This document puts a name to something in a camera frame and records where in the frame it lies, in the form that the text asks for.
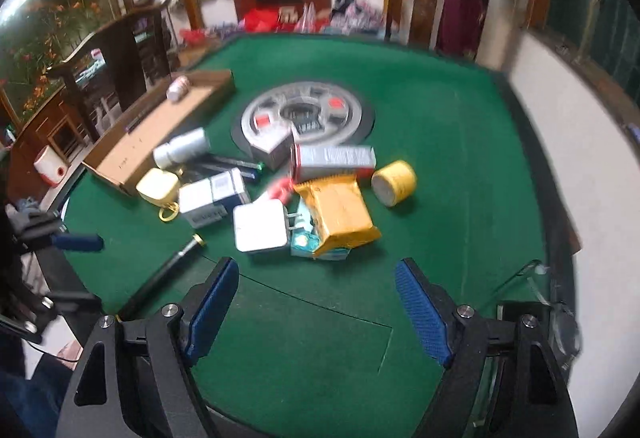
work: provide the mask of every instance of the yellow keychain loop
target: yellow keychain loop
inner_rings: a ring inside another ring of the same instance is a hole
[[[165,209],[168,209],[171,211],[171,214],[169,214],[167,217],[164,217]],[[176,202],[171,202],[170,204],[160,209],[160,212],[158,212],[158,218],[160,218],[162,222],[168,223],[174,220],[179,212],[180,212],[180,206]]]

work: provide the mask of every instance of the green table surface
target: green table surface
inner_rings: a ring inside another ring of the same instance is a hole
[[[233,71],[237,91],[206,126],[214,152],[242,156],[230,126],[255,95],[286,82],[329,81],[372,103],[376,121],[365,143],[379,166],[409,162],[418,187],[392,209],[363,189],[382,238],[346,261],[244,255],[231,219],[209,225],[198,231],[204,256],[148,313],[179,301],[209,275],[212,260],[231,256],[238,292],[210,354],[193,369],[203,397],[276,436],[411,436],[442,369],[405,316],[396,262],[414,258],[456,302],[492,316],[493,290],[531,259],[545,259],[529,163],[494,76],[425,52],[291,35],[246,36],[198,66],[221,68]],[[104,238],[100,254],[67,259],[110,313],[193,233],[182,219],[161,223],[158,208],[89,173],[72,192],[65,223]],[[532,296],[520,281],[499,298]]]

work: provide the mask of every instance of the open cardboard box lid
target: open cardboard box lid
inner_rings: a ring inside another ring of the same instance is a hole
[[[169,84],[179,75],[190,80],[189,93],[180,102],[165,100],[127,133],[129,123],[149,104],[165,95]],[[134,195],[137,183],[155,166],[153,150],[173,136],[207,124],[215,110],[235,90],[230,70],[196,70],[167,76],[122,113],[82,163],[116,189]]]

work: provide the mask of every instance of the yellow roll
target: yellow roll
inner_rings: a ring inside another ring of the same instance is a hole
[[[393,207],[411,196],[416,183],[414,170],[403,160],[396,160],[373,173],[371,177],[374,194],[387,207]]]

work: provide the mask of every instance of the red and white box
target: red and white box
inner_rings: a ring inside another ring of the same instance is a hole
[[[291,147],[291,177],[302,183],[324,176],[355,174],[370,180],[376,154],[368,145],[300,145]]]

